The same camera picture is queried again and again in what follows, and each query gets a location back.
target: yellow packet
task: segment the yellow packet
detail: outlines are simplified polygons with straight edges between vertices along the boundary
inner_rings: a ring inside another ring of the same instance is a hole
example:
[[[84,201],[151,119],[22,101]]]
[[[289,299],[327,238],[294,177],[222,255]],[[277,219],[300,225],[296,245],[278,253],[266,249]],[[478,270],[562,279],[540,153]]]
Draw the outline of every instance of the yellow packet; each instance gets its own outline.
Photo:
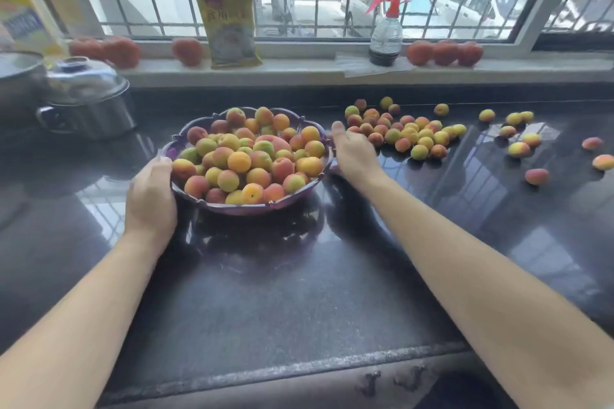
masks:
[[[197,0],[211,52],[211,68],[261,65],[254,42],[252,0]]]

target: hand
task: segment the hand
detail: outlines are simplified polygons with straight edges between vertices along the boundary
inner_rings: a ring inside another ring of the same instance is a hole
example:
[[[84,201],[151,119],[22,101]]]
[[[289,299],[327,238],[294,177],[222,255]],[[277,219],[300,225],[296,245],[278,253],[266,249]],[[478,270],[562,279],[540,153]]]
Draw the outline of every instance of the hand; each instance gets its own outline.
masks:
[[[343,176],[363,192],[368,181],[381,177],[384,172],[373,145],[365,135],[345,131],[341,122],[333,123],[332,132],[337,162]]]
[[[134,177],[126,200],[124,235],[156,243],[160,255],[177,226],[177,204],[171,192],[171,159],[155,157]]]

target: car windshield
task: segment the car windshield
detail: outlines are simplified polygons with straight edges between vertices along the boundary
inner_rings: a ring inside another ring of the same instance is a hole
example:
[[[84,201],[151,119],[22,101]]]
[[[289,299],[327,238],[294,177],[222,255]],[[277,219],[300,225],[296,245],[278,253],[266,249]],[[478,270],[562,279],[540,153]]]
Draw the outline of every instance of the car windshield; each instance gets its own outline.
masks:
[[[509,20],[517,20],[520,16],[520,13],[523,11],[523,8],[527,2],[527,0],[496,0],[497,6],[499,7],[499,12],[503,18],[507,18]]]
[[[607,13],[604,14],[611,1],[612,0],[590,0],[588,6],[586,6],[588,0],[570,0],[570,2],[576,6],[576,10],[578,10],[579,13],[584,11],[582,18],[587,22],[597,21],[601,18],[605,21],[614,21],[614,7],[610,7]]]
[[[405,6],[404,2],[401,2],[400,12],[403,11]],[[430,8],[433,6],[431,0],[410,0],[405,8],[406,15],[428,15]],[[384,13],[390,8],[390,2],[384,2]]]

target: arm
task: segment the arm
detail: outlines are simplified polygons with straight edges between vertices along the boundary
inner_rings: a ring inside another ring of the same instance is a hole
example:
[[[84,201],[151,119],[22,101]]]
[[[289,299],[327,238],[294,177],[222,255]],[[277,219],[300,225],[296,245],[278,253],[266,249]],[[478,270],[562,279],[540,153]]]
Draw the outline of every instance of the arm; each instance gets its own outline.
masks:
[[[443,308],[520,407],[614,404],[614,341],[505,256],[381,169],[371,144],[333,125],[343,175],[378,211]]]
[[[0,408],[94,407],[176,225],[170,173],[168,159],[143,168],[115,247],[0,357]]]

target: window sill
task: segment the window sill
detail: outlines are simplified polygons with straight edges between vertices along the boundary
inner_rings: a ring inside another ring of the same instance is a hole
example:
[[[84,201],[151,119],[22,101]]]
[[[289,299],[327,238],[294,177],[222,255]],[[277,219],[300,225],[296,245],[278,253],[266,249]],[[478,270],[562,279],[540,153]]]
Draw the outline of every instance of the window sill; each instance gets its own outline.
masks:
[[[136,88],[206,86],[309,86],[342,84],[503,84],[530,82],[614,81],[614,62],[608,57],[571,58],[536,54],[526,59],[489,59],[474,68],[428,66],[345,78],[334,60],[270,58],[260,66],[212,70],[188,68],[174,59],[145,59],[121,73]]]

